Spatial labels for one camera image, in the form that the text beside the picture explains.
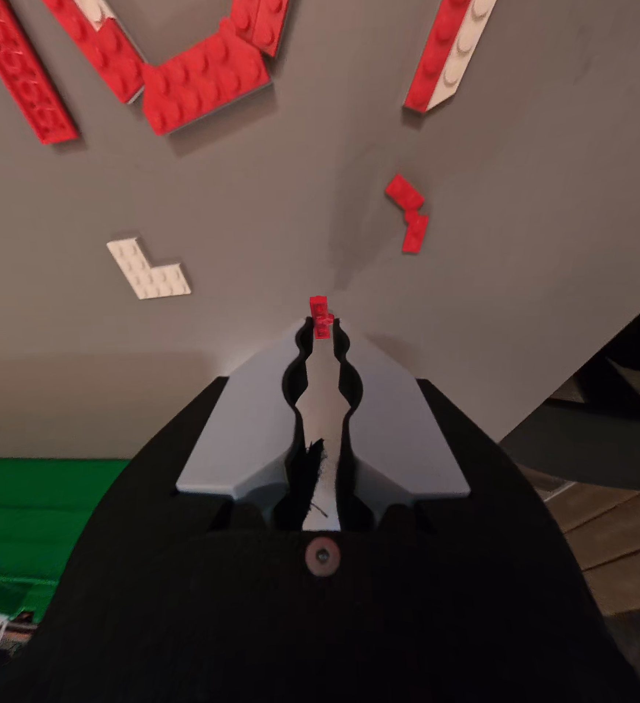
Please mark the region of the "white corner lego plate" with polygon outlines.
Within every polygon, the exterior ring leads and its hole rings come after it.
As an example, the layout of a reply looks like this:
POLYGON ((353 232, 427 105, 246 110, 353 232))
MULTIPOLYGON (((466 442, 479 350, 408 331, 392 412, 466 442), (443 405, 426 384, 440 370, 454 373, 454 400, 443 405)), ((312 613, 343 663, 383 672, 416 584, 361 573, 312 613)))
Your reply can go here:
POLYGON ((110 241, 106 246, 139 300, 157 300, 192 293, 181 265, 152 265, 137 237, 110 241))

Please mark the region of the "long red lego plate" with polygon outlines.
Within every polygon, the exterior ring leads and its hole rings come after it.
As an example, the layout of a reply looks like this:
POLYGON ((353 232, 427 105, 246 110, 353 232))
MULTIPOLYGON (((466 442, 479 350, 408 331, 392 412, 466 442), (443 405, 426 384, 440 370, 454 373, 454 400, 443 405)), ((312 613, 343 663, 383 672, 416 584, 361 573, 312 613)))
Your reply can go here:
POLYGON ((0 1, 0 78, 41 144, 78 139, 69 111, 7 1, 0 1))

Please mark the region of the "dark table frame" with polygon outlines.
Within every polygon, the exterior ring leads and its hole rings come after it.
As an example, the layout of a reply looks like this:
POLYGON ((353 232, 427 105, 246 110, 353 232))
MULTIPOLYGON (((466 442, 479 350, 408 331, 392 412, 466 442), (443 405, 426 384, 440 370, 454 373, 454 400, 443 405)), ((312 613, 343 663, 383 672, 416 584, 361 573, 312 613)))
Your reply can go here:
POLYGON ((500 446, 553 477, 640 491, 640 314, 500 446))

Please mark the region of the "red lego hinge pair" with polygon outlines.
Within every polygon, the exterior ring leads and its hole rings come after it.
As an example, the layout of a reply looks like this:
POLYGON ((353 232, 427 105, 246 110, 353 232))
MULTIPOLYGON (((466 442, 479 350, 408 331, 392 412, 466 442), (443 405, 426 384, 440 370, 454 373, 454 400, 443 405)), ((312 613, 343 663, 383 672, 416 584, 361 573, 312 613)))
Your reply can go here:
POLYGON ((386 186, 385 195, 400 208, 406 225, 402 252, 419 254, 428 229, 430 217, 421 213, 425 198, 400 173, 386 186))

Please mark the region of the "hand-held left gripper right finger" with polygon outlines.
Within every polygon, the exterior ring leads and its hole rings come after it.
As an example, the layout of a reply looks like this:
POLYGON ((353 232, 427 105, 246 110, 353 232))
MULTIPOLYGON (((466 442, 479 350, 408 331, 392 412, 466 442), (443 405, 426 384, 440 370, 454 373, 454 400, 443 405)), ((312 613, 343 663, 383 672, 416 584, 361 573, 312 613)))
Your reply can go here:
POLYGON ((469 496, 416 378, 340 319, 333 349, 349 404, 335 482, 340 522, 380 522, 393 505, 469 496))

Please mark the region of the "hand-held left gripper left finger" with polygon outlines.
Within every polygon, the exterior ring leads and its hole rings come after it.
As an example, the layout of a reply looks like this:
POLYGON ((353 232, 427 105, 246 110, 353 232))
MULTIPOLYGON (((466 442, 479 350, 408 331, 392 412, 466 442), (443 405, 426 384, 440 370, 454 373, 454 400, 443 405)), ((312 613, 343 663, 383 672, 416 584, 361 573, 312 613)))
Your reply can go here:
POLYGON ((229 375, 176 482, 178 492, 252 504, 271 519, 289 493, 289 466, 305 447, 297 402, 308 387, 313 345, 313 323, 302 319, 229 375))

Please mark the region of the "red and white lego strip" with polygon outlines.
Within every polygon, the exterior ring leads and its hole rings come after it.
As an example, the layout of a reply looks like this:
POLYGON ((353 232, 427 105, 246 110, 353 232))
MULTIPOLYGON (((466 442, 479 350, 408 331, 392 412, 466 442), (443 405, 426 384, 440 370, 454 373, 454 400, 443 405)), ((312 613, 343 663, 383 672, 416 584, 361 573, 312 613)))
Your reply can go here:
POLYGON ((454 96, 496 1, 440 1, 403 107, 424 115, 454 96))

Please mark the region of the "small red lego hinge piece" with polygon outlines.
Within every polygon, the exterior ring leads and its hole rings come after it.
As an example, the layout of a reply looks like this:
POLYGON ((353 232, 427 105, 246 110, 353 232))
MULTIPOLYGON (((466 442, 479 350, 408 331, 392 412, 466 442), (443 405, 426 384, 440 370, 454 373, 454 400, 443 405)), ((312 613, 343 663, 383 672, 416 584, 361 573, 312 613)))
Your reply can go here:
POLYGON ((334 315, 329 310, 327 297, 321 295, 312 296, 309 299, 309 306, 315 339, 330 339, 334 315))

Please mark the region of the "green plastic bin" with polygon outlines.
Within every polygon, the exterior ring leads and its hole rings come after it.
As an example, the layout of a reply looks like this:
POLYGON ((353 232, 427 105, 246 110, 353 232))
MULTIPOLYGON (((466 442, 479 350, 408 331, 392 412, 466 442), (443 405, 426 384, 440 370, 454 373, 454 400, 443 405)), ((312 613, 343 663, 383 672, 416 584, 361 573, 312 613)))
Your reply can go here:
POLYGON ((0 458, 0 616, 43 620, 86 523, 128 463, 0 458))

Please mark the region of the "red and white lego frame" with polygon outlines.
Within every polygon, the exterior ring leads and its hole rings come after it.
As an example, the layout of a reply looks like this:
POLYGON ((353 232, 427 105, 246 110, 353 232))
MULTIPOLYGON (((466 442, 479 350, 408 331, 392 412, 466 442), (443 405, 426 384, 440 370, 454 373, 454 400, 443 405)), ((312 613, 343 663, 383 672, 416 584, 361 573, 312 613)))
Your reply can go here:
POLYGON ((219 29, 155 66, 145 61, 106 1, 44 1, 111 92, 142 98, 157 136, 170 134, 272 84, 289 1, 233 1, 219 29))

